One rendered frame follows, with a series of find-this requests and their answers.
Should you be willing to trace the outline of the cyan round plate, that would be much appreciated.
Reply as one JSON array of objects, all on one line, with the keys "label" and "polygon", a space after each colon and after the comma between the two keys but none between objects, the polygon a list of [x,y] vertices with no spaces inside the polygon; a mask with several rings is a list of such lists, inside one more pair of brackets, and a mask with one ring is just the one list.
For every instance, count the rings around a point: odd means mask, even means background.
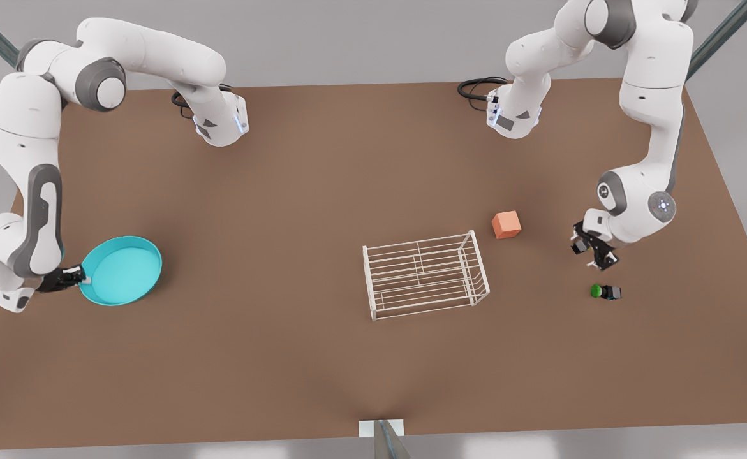
[{"label": "cyan round plate", "polygon": [[81,265],[85,281],[79,288],[85,298],[98,305],[120,306],[136,302],[154,288],[163,259],[151,241],[128,235],[99,244]]}]

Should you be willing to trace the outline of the silver frame post with foot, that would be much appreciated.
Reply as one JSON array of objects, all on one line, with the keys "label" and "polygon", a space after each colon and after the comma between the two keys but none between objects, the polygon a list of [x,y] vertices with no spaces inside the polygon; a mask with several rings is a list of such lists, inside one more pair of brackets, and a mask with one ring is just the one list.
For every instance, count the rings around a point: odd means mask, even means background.
[{"label": "silver frame post with foot", "polygon": [[359,438],[373,439],[374,459],[411,459],[402,442],[404,421],[362,420],[358,422]]}]

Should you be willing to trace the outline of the orange cube block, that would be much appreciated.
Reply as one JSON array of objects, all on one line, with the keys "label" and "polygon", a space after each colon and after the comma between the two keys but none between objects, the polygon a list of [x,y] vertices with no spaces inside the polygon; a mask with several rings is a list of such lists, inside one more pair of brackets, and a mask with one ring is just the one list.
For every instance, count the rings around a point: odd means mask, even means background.
[{"label": "orange cube block", "polygon": [[515,237],[522,229],[516,211],[496,213],[492,218],[492,227],[497,239]]}]

